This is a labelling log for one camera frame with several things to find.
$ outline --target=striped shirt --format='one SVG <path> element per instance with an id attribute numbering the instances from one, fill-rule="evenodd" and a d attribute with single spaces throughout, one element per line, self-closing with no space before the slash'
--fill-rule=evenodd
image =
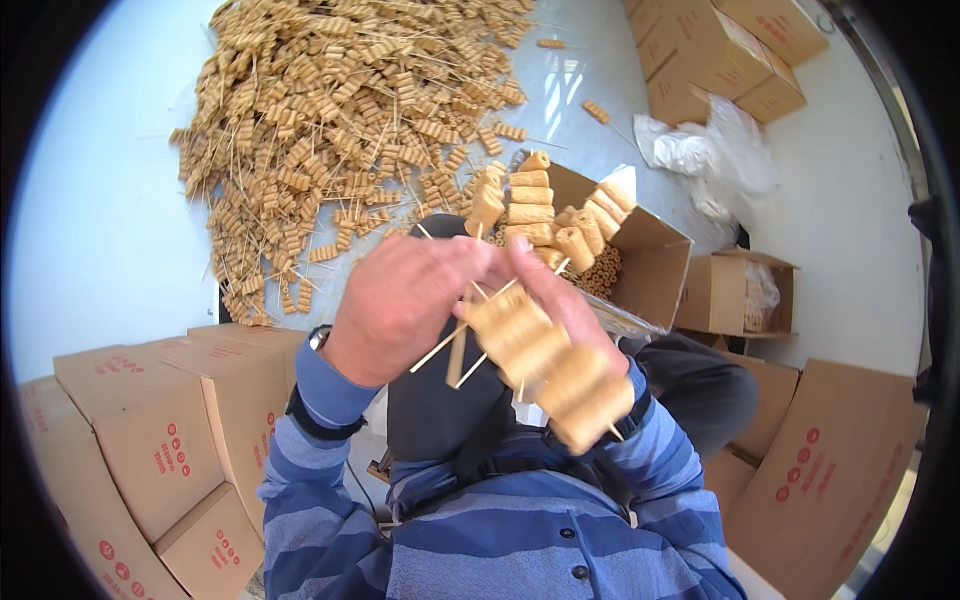
<path id="1" fill-rule="evenodd" d="M 307 411 L 326 427 L 357 421 L 377 392 L 344 379 L 308 345 L 297 377 Z M 640 397 L 646 380 L 633 359 L 630 377 Z M 562 473 L 500 475 L 450 493 L 450 463 L 395 463 L 387 497 L 395 516 L 437 502 L 384 540 L 344 488 L 349 440 L 314 439 L 285 417 L 271 444 L 258 490 L 271 599 L 746 597 L 727 566 L 700 457 L 655 400 L 632 437 L 606 448 L 633 489 L 635 529 L 609 496 Z M 497 455 L 544 448 L 539 435 L 521 432 Z"/>

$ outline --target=left hand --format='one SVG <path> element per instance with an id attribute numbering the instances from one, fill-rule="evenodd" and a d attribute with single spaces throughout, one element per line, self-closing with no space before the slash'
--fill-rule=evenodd
<path id="1" fill-rule="evenodd" d="M 492 258 L 490 245 L 467 237 L 387 239 L 350 275 L 320 355 L 358 386 L 390 383 L 437 345 L 454 304 Z"/>

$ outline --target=shirt cuff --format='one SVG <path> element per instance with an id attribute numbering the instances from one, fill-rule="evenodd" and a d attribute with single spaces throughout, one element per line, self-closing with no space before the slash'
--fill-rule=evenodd
<path id="1" fill-rule="evenodd" d="M 330 366 L 310 341 L 297 355 L 297 387 L 313 420 L 321 427 L 353 425 L 370 406 L 379 388 L 362 388 Z"/>

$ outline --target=plastic bag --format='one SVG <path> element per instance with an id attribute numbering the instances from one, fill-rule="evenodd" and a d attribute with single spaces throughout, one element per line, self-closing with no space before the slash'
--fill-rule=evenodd
<path id="1" fill-rule="evenodd" d="M 716 223 L 730 220 L 716 209 L 719 205 L 749 230 L 765 197 L 780 186 L 756 121 L 725 98 L 710 96 L 706 127 L 683 123 L 674 131 L 649 115 L 638 114 L 634 133 L 650 167 L 703 180 L 693 184 L 698 192 L 695 206 Z"/>
<path id="2" fill-rule="evenodd" d="M 770 267 L 747 262 L 747 298 L 743 329 L 762 333 L 770 329 L 774 311 L 780 306 L 780 289 Z"/>

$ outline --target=person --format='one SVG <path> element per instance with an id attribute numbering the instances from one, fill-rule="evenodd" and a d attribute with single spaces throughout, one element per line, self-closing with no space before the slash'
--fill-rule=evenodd
<path id="1" fill-rule="evenodd" d="M 526 240 L 495 249 L 466 237 L 463 219 L 422 224 L 438 239 L 380 244 L 351 274 L 332 329 L 297 358 L 258 491 L 268 597 L 745 597 L 701 459 L 752 418 L 756 382 L 677 335 L 619 348 Z M 490 294 L 514 277 L 575 345 L 610 357 L 610 377 L 630 377 L 623 442 L 608 434 L 570 457 L 549 427 L 516 423 L 490 361 L 459 391 L 445 384 L 449 348 L 409 373 L 453 331 L 471 281 Z M 480 355 L 470 334 L 465 365 Z M 388 383 L 387 506 L 400 524 L 386 540 L 346 491 L 344 462 Z"/>

